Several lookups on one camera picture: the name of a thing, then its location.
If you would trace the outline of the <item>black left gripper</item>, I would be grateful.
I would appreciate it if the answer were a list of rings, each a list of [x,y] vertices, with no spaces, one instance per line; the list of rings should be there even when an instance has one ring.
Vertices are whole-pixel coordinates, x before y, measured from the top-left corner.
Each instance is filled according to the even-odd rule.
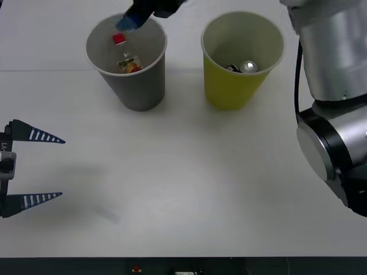
[[[65,140],[20,120],[10,122],[10,131],[1,132],[1,217],[12,217],[62,195],[61,192],[7,195],[14,178],[13,141],[65,144]]]

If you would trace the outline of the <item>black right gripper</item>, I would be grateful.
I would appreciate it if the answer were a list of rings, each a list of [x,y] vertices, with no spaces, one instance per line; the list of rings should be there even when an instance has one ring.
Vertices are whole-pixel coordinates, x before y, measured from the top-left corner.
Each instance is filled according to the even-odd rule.
[[[132,6],[125,12],[124,17],[118,18],[115,27],[119,31],[131,31],[140,28],[151,14],[159,18],[168,18],[186,2],[186,0],[139,0],[133,1]]]

